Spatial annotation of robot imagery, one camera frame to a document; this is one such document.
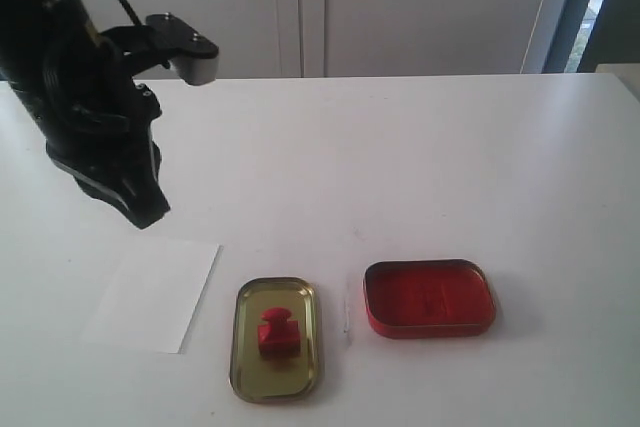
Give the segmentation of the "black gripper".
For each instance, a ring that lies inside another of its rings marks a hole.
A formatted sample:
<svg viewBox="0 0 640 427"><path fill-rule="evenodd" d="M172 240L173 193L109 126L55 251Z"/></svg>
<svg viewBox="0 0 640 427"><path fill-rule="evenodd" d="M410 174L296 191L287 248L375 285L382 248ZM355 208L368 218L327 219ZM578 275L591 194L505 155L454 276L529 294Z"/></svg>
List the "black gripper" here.
<svg viewBox="0 0 640 427"><path fill-rule="evenodd" d="M84 193L113 205L139 229L170 211L151 133L161 108L148 87L127 76L69 82L47 74L14 80L12 90L44 135L50 160Z"/></svg>

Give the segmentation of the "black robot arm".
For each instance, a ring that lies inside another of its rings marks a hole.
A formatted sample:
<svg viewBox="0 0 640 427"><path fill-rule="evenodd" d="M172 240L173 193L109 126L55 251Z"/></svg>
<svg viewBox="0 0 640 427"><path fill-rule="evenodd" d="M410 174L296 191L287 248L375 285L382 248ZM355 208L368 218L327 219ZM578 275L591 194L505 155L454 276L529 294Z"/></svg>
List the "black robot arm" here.
<svg viewBox="0 0 640 427"><path fill-rule="evenodd" d="M1 74L81 190L144 229L170 209L158 181L155 95L81 0L1 0Z"/></svg>

